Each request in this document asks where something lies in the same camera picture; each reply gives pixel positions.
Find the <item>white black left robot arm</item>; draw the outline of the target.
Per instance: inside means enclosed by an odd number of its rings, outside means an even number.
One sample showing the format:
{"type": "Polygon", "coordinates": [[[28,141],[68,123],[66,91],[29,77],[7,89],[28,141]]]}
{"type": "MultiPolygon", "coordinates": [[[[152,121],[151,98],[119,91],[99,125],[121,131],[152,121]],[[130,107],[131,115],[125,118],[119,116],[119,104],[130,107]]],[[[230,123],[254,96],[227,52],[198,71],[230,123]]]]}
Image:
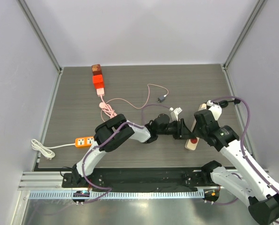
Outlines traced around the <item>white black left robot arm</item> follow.
{"type": "Polygon", "coordinates": [[[100,124],[95,129],[94,141],[85,156],[72,167],[72,183],[84,187],[89,182],[89,175],[98,162],[106,155],[120,147],[125,141],[132,139],[149,144],[158,139],[159,135],[171,135],[175,140],[195,139],[196,136],[188,129],[184,119],[170,121],[166,114],[145,125],[130,122],[123,114],[100,124]]]}

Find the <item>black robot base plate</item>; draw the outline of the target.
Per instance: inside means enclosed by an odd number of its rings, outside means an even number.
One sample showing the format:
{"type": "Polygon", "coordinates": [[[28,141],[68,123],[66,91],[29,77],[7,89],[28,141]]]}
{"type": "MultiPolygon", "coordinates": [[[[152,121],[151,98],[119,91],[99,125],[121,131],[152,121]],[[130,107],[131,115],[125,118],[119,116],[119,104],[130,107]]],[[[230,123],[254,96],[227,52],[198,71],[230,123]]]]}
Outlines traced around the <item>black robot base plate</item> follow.
{"type": "MultiPolygon", "coordinates": [[[[72,172],[62,174],[62,187],[87,192],[122,193],[173,193],[204,191],[208,202],[215,202],[220,188],[195,167],[171,168],[98,168],[85,178],[81,186],[72,183],[72,172]]],[[[76,203],[94,202],[100,199],[73,200],[76,203]]]]}

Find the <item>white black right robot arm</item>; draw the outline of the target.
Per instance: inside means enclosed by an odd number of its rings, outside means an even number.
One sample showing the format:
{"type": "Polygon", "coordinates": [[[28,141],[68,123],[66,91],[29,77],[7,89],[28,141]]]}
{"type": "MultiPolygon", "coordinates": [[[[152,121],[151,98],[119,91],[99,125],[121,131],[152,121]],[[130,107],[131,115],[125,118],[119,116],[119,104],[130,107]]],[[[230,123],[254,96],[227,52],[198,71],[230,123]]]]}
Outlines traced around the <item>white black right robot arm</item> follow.
{"type": "Polygon", "coordinates": [[[238,170],[235,177],[217,161],[205,164],[201,180],[205,185],[218,184],[241,200],[260,225],[279,219],[279,183],[276,182],[242,146],[237,133],[229,126],[220,126],[213,112],[204,109],[194,113],[193,133],[214,147],[238,170]]]}

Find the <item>beige power strip red sockets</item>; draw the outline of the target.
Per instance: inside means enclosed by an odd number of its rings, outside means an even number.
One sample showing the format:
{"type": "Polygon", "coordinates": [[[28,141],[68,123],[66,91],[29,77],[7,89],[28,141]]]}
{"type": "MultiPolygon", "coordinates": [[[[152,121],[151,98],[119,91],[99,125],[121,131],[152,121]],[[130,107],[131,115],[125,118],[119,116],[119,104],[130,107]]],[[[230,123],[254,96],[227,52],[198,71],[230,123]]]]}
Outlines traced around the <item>beige power strip red sockets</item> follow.
{"type": "MultiPolygon", "coordinates": [[[[198,111],[204,110],[204,109],[206,109],[206,107],[207,107],[206,103],[203,103],[203,104],[201,104],[201,105],[199,106],[198,111]]],[[[198,145],[198,141],[199,141],[199,138],[198,138],[198,137],[188,139],[188,140],[186,141],[186,143],[185,143],[185,148],[186,148],[187,150],[195,150],[196,147],[197,147],[197,145],[198,145]]]]}

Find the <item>orange power strip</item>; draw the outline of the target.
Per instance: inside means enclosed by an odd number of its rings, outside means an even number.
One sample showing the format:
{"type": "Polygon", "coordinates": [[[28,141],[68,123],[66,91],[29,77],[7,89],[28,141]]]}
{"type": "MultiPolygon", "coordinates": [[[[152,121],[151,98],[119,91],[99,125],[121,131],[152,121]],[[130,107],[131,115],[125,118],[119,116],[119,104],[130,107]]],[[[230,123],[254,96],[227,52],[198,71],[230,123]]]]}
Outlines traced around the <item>orange power strip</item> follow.
{"type": "Polygon", "coordinates": [[[93,136],[79,137],[75,139],[75,147],[80,148],[89,148],[94,142],[93,136]]]}

